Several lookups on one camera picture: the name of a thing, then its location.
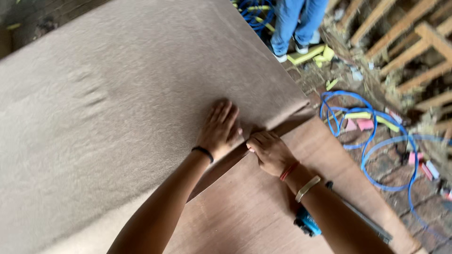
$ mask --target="red string bracelet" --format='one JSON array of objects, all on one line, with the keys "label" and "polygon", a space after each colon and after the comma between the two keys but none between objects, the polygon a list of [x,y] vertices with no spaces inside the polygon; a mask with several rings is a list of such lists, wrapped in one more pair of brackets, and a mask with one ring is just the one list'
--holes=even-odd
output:
[{"label": "red string bracelet", "polygon": [[286,169],[281,176],[279,177],[279,179],[281,181],[284,181],[284,179],[286,179],[286,177],[290,174],[290,172],[292,172],[297,166],[298,164],[300,164],[300,162],[295,162],[294,164],[292,164],[288,169]]}]

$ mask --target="jeans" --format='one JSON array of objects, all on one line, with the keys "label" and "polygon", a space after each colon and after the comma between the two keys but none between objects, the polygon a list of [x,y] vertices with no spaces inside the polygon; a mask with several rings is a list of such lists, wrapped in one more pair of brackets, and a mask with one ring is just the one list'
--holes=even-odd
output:
[{"label": "jeans", "polygon": [[[303,5],[305,8],[298,23]],[[275,32],[270,40],[275,55],[287,53],[294,33],[299,44],[309,45],[312,34],[322,23],[327,5],[328,0],[277,0]]]}]

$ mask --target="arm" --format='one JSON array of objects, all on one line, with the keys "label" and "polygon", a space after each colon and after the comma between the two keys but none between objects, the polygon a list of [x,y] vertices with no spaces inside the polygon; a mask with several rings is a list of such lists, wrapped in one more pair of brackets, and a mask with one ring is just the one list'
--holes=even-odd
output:
[{"label": "arm", "polygon": [[[214,106],[197,138],[196,146],[207,149],[213,158],[223,156],[241,134],[241,129],[232,128],[238,113],[238,108],[230,101]],[[192,151],[133,214],[108,253],[163,253],[188,196],[209,164],[210,159],[206,154]]]},{"label": "arm", "polygon": [[[256,153],[260,167],[267,173],[280,176],[297,162],[284,142],[272,132],[254,134],[247,142]],[[299,164],[285,179],[290,190],[297,194],[315,174]],[[322,235],[337,254],[392,254],[370,227],[322,184],[316,184],[302,198],[302,205],[316,220]]]}]

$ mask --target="black wristband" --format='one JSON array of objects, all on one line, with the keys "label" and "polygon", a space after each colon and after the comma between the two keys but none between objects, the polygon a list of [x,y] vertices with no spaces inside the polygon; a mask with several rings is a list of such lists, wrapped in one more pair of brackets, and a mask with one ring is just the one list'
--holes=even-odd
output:
[{"label": "black wristband", "polygon": [[207,151],[207,149],[204,149],[204,148],[202,148],[202,147],[200,147],[200,146],[197,146],[197,147],[194,147],[194,148],[192,149],[192,152],[193,152],[194,150],[198,150],[198,151],[200,151],[200,152],[203,152],[204,154],[206,154],[206,155],[209,157],[210,163],[213,162],[213,156],[212,156],[212,154],[211,154],[209,151]]}]

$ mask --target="blue air hose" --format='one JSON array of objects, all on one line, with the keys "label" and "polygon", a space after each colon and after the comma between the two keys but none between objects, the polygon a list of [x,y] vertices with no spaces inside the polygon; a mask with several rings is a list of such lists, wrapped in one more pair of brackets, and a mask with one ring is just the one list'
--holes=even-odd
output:
[{"label": "blue air hose", "polygon": [[[353,97],[355,99],[358,99],[359,101],[361,101],[362,103],[364,103],[364,105],[366,106],[366,108],[340,108],[340,107],[330,107],[327,104],[327,101],[332,98],[333,96],[338,96],[338,95],[342,95],[342,96],[350,96]],[[367,112],[370,113],[373,117],[373,123],[375,128],[372,131],[372,134],[370,135],[370,137],[368,138],[368,140],[362,144],[358,144],[358,145],[344,145],[345,149],[357,149],[357,148],[361,148],[364,146],[363,148],[363,153],[361,155],[361,170],[363,171],[364,175],[367,177],[367,179],[374,185],[377,186],[378,188],[384,190],[384,191],[391,191],[391,192],[397,192],[397,191],[401,191],[404,189],[408,189],[408,203],[410,206],[410,211],[411,213],[416,217],[416,219],[419,221],[419,223],[422,225],[423,229],[425,229],[427,232],[433,234],[434,236],[444,239],[444,240],[448,240],[448,237],[445,237],[439,233],[437,233],[435,230],[431,229],[428,224],[426,222],[424,222],[422,220],[422,218],[417,214],[417,212],[414,209],[414,205],[413,205],[413,201],[411,198],[411,190],[413,187],[413,183],[416,180],[416,174],[418,171],[418,167],[419,167],[419,160],[418,160],[418,152],[416,150],[417,146],[415,143],[415,140],[429,140],[429,141],[444,141],[444,138],[441,137],[435,137],[435,136],[431,136],[431,135],[409,135],[408,132],[405,130],[405,128],[399,124],[398,122],[396,122],[390,115],[374,110],[372,105],[366,101],[363,97],[361,97],[358,94],[355,93],[351,93],[351,92],[346,92],[346,91],[334,91],[334,92],[325,92],[321,95],[321,99],[322,99],[322,104],[320,106],[320,118],[322,118],[322,114],[323,114],[323,108],[324,106],[327,107],[326,110],[326,117],[327,117],[327,122],[328,122],[328,126],[330,127],[331,133],[333,133],[333,135],[335,137],[339,136],[342,124],[344,122],[345,119],[345,115],[349,114],[349,113],[358,113],[358,112]],[[342,111],[344,112],[344,116],[342,117],[341,121],[339,122],[336,115],[334,114],[334,110],[335,111]],[[332,125],[331,125],[331,121],[330,121],[330,114],[332,115],[334,122],[336,124],[336,131],[334,131]],[[398,136],[398,137],[394,137],[394,138],[390,138],[387,139],[385,141],[382,141],[378,144],[376,144],[374,147],[372,147],[368,153],[366,153],[366,148],[368,146],[368,144],[370,143],[370,141],[372,141],[372,139],[375,137],[375,133],[377,131],[377,116],[387,120],[388,122],[394,124],[395,126],[397,126],[400,131],[402,132],[402,136]],[[377,181],[375,181],[367,172],[366,170],[366,162],[369,159],[369,157],[371,156],[371,154],[373,152],[375,152],[377,149],[383,147],[383,146],[387,146],[393,143],[397,143],[397,142],[401,142],[401,141],[408,141],[412,147],[414,147],[414,158],[415,158],[415,163],[414,163],[414,171],[413,171],[413,175],[410,178],[410,181],[402,186],[397,186],[397,187],[392,187],[392,186],[386,186],[383,184],[378,183]],[[452,140],[447,139],[448,143],[450,145],[452,145]]]},{"label": "blue air hose", "polygon": [[[259,8],[266,5],[270,7],[267,14]],[[240,12],[242,17],[259,36],[265,28],[265,25],[273,20],[275,14],[275,10],[270,0],[239,0],[237,1],[237,6],[239,10],[242,10]],[[256,20],[256,17],[259,17],[260,14],[265,15],[263,22],[258,22]]]}]

